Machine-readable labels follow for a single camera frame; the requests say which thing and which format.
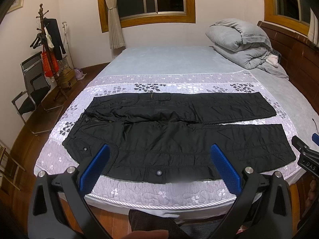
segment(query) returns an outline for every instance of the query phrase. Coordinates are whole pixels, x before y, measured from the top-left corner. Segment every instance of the black cable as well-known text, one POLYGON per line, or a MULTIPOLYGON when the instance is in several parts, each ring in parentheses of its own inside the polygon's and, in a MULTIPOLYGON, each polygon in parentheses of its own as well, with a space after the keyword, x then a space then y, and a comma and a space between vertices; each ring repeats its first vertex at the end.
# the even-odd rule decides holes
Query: black cable
POLYGON ((314 123, 315 123, 315 125, 316 125, 317 134, 319 135, 318 127, 317 127, 317 123, 315 122, 315 120, 314 120, 314 119, 312 119, 312 120, 314 121, 314 123))

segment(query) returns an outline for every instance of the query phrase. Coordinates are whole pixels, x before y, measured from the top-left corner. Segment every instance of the hanging clothes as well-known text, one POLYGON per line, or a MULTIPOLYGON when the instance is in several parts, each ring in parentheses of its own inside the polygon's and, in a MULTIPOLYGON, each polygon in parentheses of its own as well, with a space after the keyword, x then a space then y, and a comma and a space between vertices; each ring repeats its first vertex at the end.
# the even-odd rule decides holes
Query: hanging clothes
POLYGON ((281 124, 221 125, 275 115, 259 92, 123 93, 95 97, 62 145, 78 163, 109 145, 102 174, 115 179, 216 180, 213 144, 258 173, 296 159, 281 124))
POLYGON ((52 51, 54 49, 54 45, 52 43, 52 38, 51 38, 50 34, 48 33, 46 27, 44 27, 44 31, 45 31, 45 36, 47 38, 47 46, 49 47, 50 51, 52 51))
POLYGON ((62 60, 62 53, 66 54, 65 49, 63 47, 63 42, 61 39, 61 35, 60 35, 60 31, 59 31, 59 27, 58 27, 58 22, 56 21, 56 19, 47 19, 44 18, 43 19, 43 23, 45 25, 45 27, 47 28, 47 31, 49 32, 51 38, 52 38, 52 43, 54 45, 54 54, 55 54, 55 58, 57 60, 62 60))

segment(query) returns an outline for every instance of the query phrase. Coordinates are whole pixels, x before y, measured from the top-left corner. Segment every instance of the zipper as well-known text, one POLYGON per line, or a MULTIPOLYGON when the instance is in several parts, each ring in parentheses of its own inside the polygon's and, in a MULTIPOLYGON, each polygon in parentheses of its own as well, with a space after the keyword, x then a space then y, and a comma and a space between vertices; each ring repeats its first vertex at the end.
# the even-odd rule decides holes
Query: zipper
POLYGON ((93 119, 93 121, 95 122, 101 122, 101 121, 108 121, 109 123, 112 123, 113 121, 112 120, 105 120, 105 119, 101 119, 99 118, 97 115, 93 114, 95 118, 97 119, 93 119))

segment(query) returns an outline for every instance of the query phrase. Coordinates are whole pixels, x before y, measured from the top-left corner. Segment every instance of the wooden headboard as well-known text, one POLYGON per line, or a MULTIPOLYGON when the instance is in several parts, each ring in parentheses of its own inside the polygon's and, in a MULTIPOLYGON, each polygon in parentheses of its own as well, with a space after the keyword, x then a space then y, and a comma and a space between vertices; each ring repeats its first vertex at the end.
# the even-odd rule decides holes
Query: wooden headboard
POLYGON ((301 34, 262 21, 258 26, 269 36, 273 49, 281 53, 280 64, 289 81, 319 114, 319 49, 301 34))

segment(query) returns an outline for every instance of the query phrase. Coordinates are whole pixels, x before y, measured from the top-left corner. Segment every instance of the chair armrest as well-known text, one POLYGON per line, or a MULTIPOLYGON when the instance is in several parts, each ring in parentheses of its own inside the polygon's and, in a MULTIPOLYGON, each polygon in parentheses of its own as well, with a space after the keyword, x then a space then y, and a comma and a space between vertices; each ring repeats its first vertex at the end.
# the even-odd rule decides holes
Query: chair armrest
POLYGON ((23 96, 24 94, 26 94, 27 91, 24 91, 24 92, 21 92, 19 93, 17 96, 15 96, 15 98, 11 101, 13 105, 16 105, 16 101, 21 97, 23 96))

